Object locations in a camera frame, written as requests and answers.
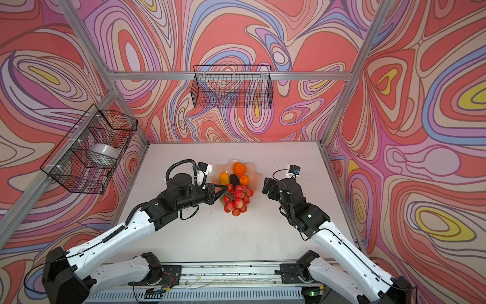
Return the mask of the red grape bunch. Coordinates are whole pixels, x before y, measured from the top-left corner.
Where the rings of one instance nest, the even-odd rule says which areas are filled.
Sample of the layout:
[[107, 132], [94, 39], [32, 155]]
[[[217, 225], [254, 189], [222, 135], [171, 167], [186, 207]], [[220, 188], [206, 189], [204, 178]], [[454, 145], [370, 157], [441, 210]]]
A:
[[234, 186], [228, 184], [227, 190], [220, 201], [225, 213], [238, 217], [248, 211], [248, 205], [251, 203], [253, 196], [254, 191], [247, 185], [238, 184]]

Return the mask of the large orange mandarin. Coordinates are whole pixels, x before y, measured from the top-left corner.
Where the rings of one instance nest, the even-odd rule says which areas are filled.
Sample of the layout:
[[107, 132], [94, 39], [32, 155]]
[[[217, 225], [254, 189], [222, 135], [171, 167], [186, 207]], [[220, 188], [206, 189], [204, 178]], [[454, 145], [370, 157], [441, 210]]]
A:
[[246, 166], [240, 162], [235, 163], [233, 166], [233, 174], [238, 177], [244, 176], [246, 174]]

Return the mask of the dark avocado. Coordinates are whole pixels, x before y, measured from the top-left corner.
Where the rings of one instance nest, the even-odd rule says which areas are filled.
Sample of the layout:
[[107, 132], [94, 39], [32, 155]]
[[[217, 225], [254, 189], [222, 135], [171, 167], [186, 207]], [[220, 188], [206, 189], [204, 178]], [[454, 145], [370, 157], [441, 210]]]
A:
[[233, 188], [235, 189], [238, 185], [240, 185], [239, 183], [239, 177], [235, 174], [231, 174], [229, 176], [229, 181], [231, 183], [231, 185], [233, 186]]

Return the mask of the small orange mandarin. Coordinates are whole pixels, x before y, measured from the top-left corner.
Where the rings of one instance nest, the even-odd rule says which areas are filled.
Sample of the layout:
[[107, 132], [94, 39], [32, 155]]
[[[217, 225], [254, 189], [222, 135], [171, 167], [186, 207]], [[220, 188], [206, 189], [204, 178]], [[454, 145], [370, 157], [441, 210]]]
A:
[[243, 175], [243, 176], [239, 177], [239, 183], [243, 186], [249, 186], [250, 182], [251, 182], [251, 180], [247, 175]]

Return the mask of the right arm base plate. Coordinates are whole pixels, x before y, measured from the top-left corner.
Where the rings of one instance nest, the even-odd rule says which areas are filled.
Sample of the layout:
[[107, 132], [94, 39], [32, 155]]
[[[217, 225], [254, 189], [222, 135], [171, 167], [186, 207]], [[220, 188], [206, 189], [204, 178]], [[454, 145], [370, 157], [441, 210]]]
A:
[[281, 278], [283, 284], [294, 284], [302, 286], [327, 286], [311, 276], [310, 264], [303, 263], [281, 263], [274, 273]]

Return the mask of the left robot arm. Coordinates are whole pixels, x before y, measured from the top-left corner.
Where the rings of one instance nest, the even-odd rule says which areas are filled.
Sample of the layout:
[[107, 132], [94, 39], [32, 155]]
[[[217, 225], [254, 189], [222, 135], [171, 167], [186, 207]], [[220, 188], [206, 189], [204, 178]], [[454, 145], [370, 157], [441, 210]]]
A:
[[211, 170], [211, 165], [192, 159], [174, 163], [165, 174], [166, 189], [154, 199], [136, 205], [121, 224], [69, 250], [51, 250], [41, 278], [49, 302], [83, 303], [98, 292], [130, 282], [157, 282], [163, 269], [152, 253], [119, 263], [108, 264], [107, 260], [181, 219], [183, 210], [213, 205], [228, 187], [208, 183]]

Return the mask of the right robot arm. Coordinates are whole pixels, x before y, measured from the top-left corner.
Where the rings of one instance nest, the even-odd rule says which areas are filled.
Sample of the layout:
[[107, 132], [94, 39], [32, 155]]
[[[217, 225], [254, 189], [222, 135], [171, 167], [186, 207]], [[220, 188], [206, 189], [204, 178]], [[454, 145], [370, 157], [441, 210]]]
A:
[[296, 264], [302, 281], [320, 282], [350, 303], [411, 303], [409, 281], [392, 276], [361, 252], [320, 207], [306, 201], [295, 177], [267, 177], [262, 192], [279, 202], [280, 213], [303, 240], [323, 247], [342, 267], [337, 269], [310, 250]]

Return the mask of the yellow mango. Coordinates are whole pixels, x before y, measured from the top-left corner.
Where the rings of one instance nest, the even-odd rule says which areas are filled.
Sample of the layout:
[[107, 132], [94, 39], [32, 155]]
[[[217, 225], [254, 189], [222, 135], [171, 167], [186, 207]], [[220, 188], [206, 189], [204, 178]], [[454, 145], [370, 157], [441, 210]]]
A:
[[226, 185], [228, 185], [230, 183], [230, 176], [226, 172], [222, 172], [219, 175], [219, 179], [220, 179], [220, 184], [221, 185], [226, 186]]

